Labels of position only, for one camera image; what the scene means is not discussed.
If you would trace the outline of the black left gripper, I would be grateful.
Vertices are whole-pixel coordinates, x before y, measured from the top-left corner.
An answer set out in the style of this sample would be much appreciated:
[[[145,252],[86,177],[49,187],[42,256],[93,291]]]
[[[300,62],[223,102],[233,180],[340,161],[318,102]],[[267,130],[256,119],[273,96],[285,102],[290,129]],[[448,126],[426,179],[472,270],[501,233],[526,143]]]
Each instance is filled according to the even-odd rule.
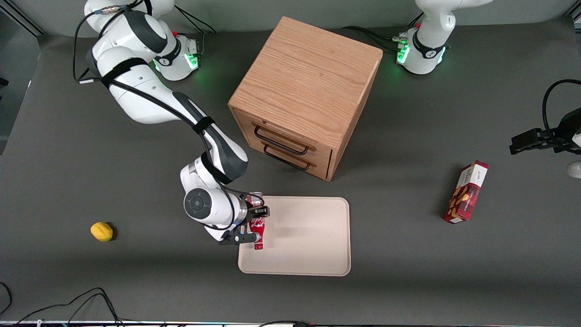
[[[511,139],[511,155],[534,149],[553,149],[555,153],[580,152],[580,145],[574,139],[580,134],[580,108],[565,114],[556,128],[549,127],[546,109],[542,110],[542,118],[544,131],[542,129],[531,129]]]

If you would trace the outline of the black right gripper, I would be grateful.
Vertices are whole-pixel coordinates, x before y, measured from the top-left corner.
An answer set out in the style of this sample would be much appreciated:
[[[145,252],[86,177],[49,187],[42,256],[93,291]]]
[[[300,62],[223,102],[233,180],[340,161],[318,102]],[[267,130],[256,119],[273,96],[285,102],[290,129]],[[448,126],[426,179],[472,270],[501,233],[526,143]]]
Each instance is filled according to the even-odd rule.
[[[253,206],[252,203],[247,202],[247,213],[245,221],[250,223],[254,218],[266,218],[270,216],[270,209],[268,206]]]

